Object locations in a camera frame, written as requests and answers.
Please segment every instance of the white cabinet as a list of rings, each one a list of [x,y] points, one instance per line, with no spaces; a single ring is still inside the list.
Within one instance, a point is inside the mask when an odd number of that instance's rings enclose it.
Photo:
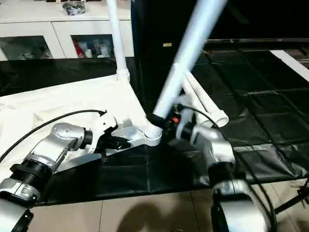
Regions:
[[[33,58],[65,58],[52,23],[1,23],[0,60]]]
[[[91,55],[113,57],[112,29],[109,21],[52,22],[66,58]],[[130,20],[120,20],[124,54],[133,57],[133,39]]]
[[[131,1],[116,2],[124,55],[132,57]],[[67,16],[62,5],[54,2],[0,0],[0,3],[0,60],[113,56],[105,0],[87,2],[86,13],[75,16]],[[76,50],[80,49],[84,51],[79,51],[78,56]]]

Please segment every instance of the black mat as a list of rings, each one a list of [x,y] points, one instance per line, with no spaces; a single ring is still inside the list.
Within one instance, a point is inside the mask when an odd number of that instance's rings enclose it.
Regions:
[[[142,63],[131,83],[151,112],[169,66]],[[111,60],[0,62],[1,95],[113,74]],[[201,55],[193,74],[230,118],[222,132],[261,182],[292,180],[309,171],[309,83],[270,52]],[[207,188],[200,153],[164,138],[54,175],[40,204],[60,204]]]

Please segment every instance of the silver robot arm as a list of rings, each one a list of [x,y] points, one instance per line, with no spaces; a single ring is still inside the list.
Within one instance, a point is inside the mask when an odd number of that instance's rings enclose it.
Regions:
[[[236,173],[230,143],[216,130],[187,123],[178,136],[202,152],[214,190],[211,208],[214,232],[266,232],[269,222],[255,202],[244,175]]]
[[[55,124],[50,134],[38,142],[13,174],[0,183],[0,223],[2,232],[25,232],[33,218],[30,208],[68,151],[92,143],[92,132],[69,123]]]

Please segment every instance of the black stand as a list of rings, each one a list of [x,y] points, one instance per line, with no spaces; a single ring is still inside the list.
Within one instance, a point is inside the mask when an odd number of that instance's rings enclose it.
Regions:
[[[305,200],[307,204],[309,204],[309,201],[306,199],[309,196],[309,178],[305,182],[303,186],[300,187],[299,190],[297,190],[298,196],[292,198],[291,200],[287,201],[286,203],[280,205],[278,208],[275,209],[275,213],[279,214],[282,211],[292,207],[293,205]]]

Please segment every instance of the white cloth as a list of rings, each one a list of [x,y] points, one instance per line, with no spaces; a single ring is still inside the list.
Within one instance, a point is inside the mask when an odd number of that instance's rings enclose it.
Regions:
[[[107,109],[118,123],[129,119],[132,111],[142,114],[140,103],[128,86],[129,83],[120,83],[116,75],[112,75],[1,97],[0,154],[31,129],[72,111]],[[59,122],[89,128],[98,117],[98,113],[81,113]],[[37,131],[9,153],[0,163],[0,182],[11,175],[12,164],[20,163],[36,143],[49,134],[53,124]],[[78,152],[71,152],[66,160],[73,156],[78,156]]]

